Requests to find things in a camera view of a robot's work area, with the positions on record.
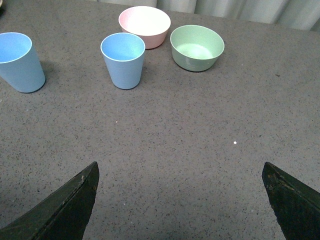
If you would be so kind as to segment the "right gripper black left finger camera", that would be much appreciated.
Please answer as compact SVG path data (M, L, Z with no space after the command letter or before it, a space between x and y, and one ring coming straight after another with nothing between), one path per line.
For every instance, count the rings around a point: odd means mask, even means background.
M81 240L96 201L93 162L27 213L0 230L2 240Z

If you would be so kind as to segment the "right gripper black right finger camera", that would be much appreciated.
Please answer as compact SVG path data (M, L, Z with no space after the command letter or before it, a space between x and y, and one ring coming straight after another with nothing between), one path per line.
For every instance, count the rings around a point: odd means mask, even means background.
M277 223L287 240L320 238L320 193L270 162L262 180Z

